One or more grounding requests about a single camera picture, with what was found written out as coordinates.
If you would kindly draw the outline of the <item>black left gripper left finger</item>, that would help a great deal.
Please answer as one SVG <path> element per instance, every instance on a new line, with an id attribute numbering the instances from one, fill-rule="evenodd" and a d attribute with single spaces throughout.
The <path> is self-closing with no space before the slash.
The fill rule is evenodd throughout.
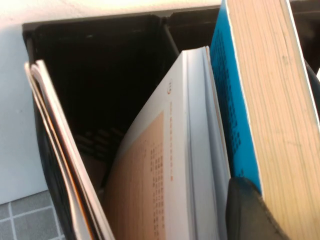
<path id="1" fill-rule="evenodd" d="M 229 240 L 288 240 L 256 186 L 245 177 L 228 183 L 225 211 Z"/>

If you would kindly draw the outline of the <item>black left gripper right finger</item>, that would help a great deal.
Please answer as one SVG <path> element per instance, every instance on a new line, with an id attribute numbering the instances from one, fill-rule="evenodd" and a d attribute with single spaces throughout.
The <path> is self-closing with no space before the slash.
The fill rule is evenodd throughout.
<path id="1" fill-rule="evenodd" d="M 315 72 L 313 71 L 313 69 L 310 67 L 310 65 L 307 63 L 307 61 L 305 59 L 304 59 L 304 63 L 305 63 L 305 67 L 306 67 L 306 71 L 307 71 L 307 75 L 308 75 L 308 79 L 309 79 L 310 84 L 319 85 L 320 80 L 318 79 L 317 75 L 315 74 Z"/>

